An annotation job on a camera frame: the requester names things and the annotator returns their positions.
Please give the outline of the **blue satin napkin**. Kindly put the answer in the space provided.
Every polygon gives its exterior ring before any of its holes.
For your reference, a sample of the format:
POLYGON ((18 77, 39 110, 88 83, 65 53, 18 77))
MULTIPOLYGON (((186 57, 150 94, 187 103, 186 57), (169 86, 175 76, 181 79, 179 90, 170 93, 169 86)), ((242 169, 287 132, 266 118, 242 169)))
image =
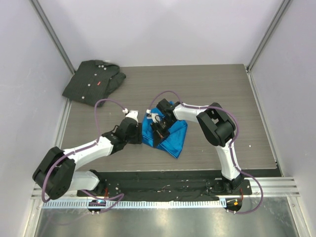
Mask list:
MULTIPOLYGON (((162 113, 153 108, 152 113, 158 113, 162 117, 162 113)), ((151 119, 147 119, 146 116, 142 123, 142 142, 150 147, 153 147, 153 130, 151 128, 151 119)), ((156 149, 169 153, 174 158, 178 158, 182 152, 188 125, 184 120, 177 120, 173 126, 169 129, 170 135, 161 142, 156 149)))

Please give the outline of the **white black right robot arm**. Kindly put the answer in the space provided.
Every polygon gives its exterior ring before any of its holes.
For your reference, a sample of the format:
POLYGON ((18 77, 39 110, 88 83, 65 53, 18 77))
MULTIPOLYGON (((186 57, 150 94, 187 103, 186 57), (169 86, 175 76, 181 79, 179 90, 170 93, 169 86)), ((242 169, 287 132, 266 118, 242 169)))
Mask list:
POLYGON ((184 120, 198 123, 206 140, 217 151, 225 193, 236 194, 244 180, 234 148, 237 127, 223 108, 218 103, 194 106, 181 102, 171 104, 163 99, 157 104, 157 109, 162 116, 152 110, 146 112, 146 116, 152 119, 153 146, 157 147, 170 136, 169 130, 176 122, 184 120))

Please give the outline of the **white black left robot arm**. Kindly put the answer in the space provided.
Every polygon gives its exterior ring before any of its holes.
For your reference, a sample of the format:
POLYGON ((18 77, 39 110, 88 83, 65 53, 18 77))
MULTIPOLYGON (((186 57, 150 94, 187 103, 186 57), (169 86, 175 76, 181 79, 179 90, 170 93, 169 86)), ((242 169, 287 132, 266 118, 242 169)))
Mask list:
POLYGON ((42 189, 42 201, 59 199, 68 191, 81 191, 91 197, 100 197, 107 187, 105 178, 96 170, 79 171, 79 168, 113 155, 127 144, 141 142, 141 123, 135 118, 125 117, 120 125, 94 141, 72 149, 51 148, 33 173, 33 180, 42 189))

